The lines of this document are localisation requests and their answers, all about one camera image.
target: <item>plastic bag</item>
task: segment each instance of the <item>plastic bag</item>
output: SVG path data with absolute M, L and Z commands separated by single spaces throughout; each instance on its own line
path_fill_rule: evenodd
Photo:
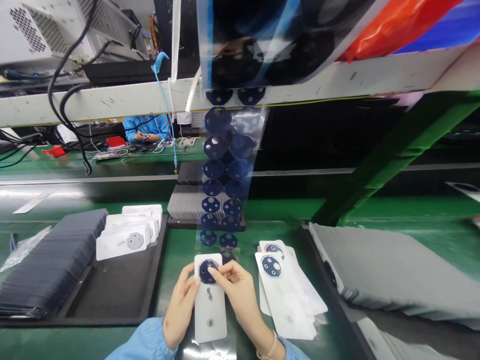
M 387 2 L 197 1 L 202 87 L 306 82 L 334 62 Z
M 48 226 L 42 231 L 39 231 L 35 236 L 19 241 L 16 245 L 15 250 L 10 253 L 5 263 L 0 268 L 0 273 L 22 262 L 22 260 L 39 243 L 39 241 L 42 240 L 44 236 L 50 232 L 51 228 L 51 226 Z
M 338 58 L 340 61 L 389 55 L 417 40 L 462 0 L 391 0 Z

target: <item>blue cable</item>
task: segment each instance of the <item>blue cable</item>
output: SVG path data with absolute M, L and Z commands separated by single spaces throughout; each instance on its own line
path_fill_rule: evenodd
M 158 56 L 156 57 L 155 63 L 151 66 L 151 69 L 153 70 L 153 73 L 155 74 L 156 82 L 158 83 L 158 87 L 160 88 L 161 94 L 163 95 L 163 101 L 165 101 L 166 110 L 168 111 L 168 115 L 170 115 L 170 127 L 171 127 L 170 136 L 171 136 L 171 139 L 173 141 L 173 163 L 175 164 L 175 174 L 176 174 L 177 171 L 178 171 L 177 166 L 179 164 L 179 161 L 177 159 L 177 150 L 175 149 L 175 146 L 177 144 L 175 144 L 175 138 L 173 136 L 173 134 L 175 133 L 174 132 L 174 124 L 173 124 L 174 118 L 172 116 L 172 113 L 170 113 L 169 103 L 167 102 L 167 98 L 165 97 L 164 89 L 162 88 L 162 85 L 160 84 L 160 80 L 159 80 L 159 76 L 158 76 L 158 73 L 160 71 L 160 67 L 162 66 L 162 61 L 164 59 L 170 59 L 170 58 L 166 53 L 161 51 L 158 54 Z

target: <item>red plastic bag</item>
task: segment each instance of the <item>red plastic bag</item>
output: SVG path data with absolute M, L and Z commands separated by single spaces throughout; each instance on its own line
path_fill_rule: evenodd
M 340 61 L 389 55 L 417 40 L 462 0 L 391 0 L 338 58 Z

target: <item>green table surface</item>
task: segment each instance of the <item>green table surface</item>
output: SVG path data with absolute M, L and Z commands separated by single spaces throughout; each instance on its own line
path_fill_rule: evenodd
M 42 153 L 42 150 L 52 149 L 52 146 L 38 146 L 33 152 L 38 154 L 39 160 L 33 160 L 30 156 L 17 165 L 0 170 L 0 181 L 13 180 L 38 180 L 38 179 L 71 179 L 85 178 L 82 154 L 79 151 L 70 151 L 59 157 L 49 157 Z M 206 159 L 204 153 L 204 139 L 197 138 L 195 145 L 191 147 L 176 147 L 177 159 L 183 161 L 196 161 Z M 17 152 L 8 159 L 1 162 L 1 165 L 9 165 L 18 161 L 23 151 Z M 87 158 L 91 159 L 96 153 L 88 153 Z M 132 175 L 173 175 L 174 174 L 174 149 L 166 147 L 160 153 L 147 151 L 145 153 L 126 153 L 123 156 L 91 161 L 92 178 L 123 177 Z
M 142 182 L 130 183 L 132 190 Z M 84 184 L 9 185 L 0 188 L 0 263 L 9 253 L 10 233 L 19 239 L 34 235 L 55 225 L 64 215 L 107 208 L 118 214 L 123 205 L 152 204 L 160 200 L 156 194 L 147 199 L 125 201 L 121 196 L 98 196 L 104 188 L 85 188 Z M 39 193 L 54 191 L 45 201 L 26 214 L 12 214 Z M 261 240 L 281 239 L 295 248 L 299 264 L 312 284 L 319 289 L 306 254 L 305 244 L 297 229 L 318 209 L 323 199 L 249 200 L 245 209 L 246 231 L 239 233 L 239 262 L 252 273 L 258 292 L 258 271 L 254 253 Z M 167 203 L 161 201 L 164 209 Z M 444 257 L 451 264 L 480 281 L 480 232 L 468 218 L 480 213 L 480 203 L 459 193 L 451 196 L 377 197 L 355 210 L 347 226 L 399 231 L 409 234 Z M 161 272 L 155 314 L 167 310 L 173 286 L 182 267 L 193 261 L 195 230 L 171 229 Z M 0 281 L 5 273 L 0 274 Z M 268 326 L 272 319 L 263 315 Z M 317 316 L 317 336 L 313 341 L 293 341 L 312 359 L 352 359 L 349 346 L 331 312 Z M 124 343 L 135 328 L 1 328 L 0 359 L 104 359 Z M 236 329 L 236 352 L 239 359 L 254 359 L 254 349 L 245 333 Z

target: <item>finger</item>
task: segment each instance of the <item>finger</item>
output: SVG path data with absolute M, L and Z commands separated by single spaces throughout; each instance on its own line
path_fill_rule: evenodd
M 230 292 L 231 287 L 233 284 L 228 281 L 218 270 L 213 267 L 208 268 L 208 272 L 210 273 L 211 277 L 215 279 L 215 281 L 225 290 L 226 294 L 228 295 Z
M 200 277 L 197 277 L 196 281 L 193 281 L 191 283 L 190 288 L 188 289 L 188 292 L 185 295 L 185 298 L 181 301 L 182 304 L 185 304 L 185 306 L 188 309 L 193 309 L 194 303 L 195 303 L 195 297 L 197 296 L 199 289 L 200 289 Z
M 195 281 L 195 275 L 190 276 L 186 281 L 185 281 L 185 292 L 189 289 L 189 287 L 192 286 L 192 284 Z
M 220 274 L 225 274 L 226 272 L 232 272 L 233 274 L 241 273 L 246 271 L 243 267 L 239 265 L 235 260 L 230 260 L 225 265 L 221 266 L 218 271 Z
M 180 276 L 178 277 L 178 281 L 176 283 L 183 284 L 185 281 L 187 281 L 189 277 L 189 273 L 191 273 L 193 270 L 194 270 L 194 263 L 191 262 L 181 270 Z

